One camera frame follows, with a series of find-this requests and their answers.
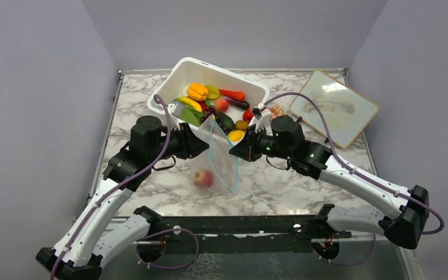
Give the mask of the clear zip top bag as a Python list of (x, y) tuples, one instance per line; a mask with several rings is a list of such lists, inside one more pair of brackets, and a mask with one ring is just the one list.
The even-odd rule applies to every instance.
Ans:
[(238, 158), (229, 154), (233, 144), (217, 122), (211, 118), (207, 118), (199, 126), (197, 133), (209, 135), (209, 149), (191, 160), (192, 180), (193, 173), (199, 169), (207, 169), (214, 175), (212, 187), (197, 188), (214, 194), (236, 193), (239, 184)]

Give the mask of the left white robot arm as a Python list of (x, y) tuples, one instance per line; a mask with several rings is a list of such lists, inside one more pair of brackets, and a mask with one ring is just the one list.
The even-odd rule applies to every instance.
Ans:
[(138, 118), (129, 141), (109, 160), (97, 191), (80, 217), (53, 247), (41, 248), (36, 261), (51, 279), (99, 279), (116, 254), (137, 239), (154, 239), (160, 232), (160, 215), (143, 206), (119, 228), (103, 235), (153, 166), (161, 159), (192, 159), (208, 148), (186, 122), (170, 128), (151, 115)]

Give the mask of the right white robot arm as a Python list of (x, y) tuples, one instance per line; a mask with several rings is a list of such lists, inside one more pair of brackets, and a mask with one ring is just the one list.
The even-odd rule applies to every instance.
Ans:
[(249, 125), (229, 153), (248, 162), (262, 156), (285, 159), (297, 173), (338, 186), (374, 207), (324, 207), (313, 222), (318, 236), (354, 230), (383, 235), (405, 249), (417, 248), (429, 218), (427, 189), (396, 185), (357, 168), (332, 149), (306, 140), (301, 125), (289, 116), (275, 118), (271, 129), (272, 135), (267, 135), (265, 129)]

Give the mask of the red apple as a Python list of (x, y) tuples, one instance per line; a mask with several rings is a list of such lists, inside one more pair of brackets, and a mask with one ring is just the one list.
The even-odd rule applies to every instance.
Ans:
[(199, 169), (193, 173), (193, 183), (199, 188), (210, 188), (214, 184), (214, 173), (207, 169)]

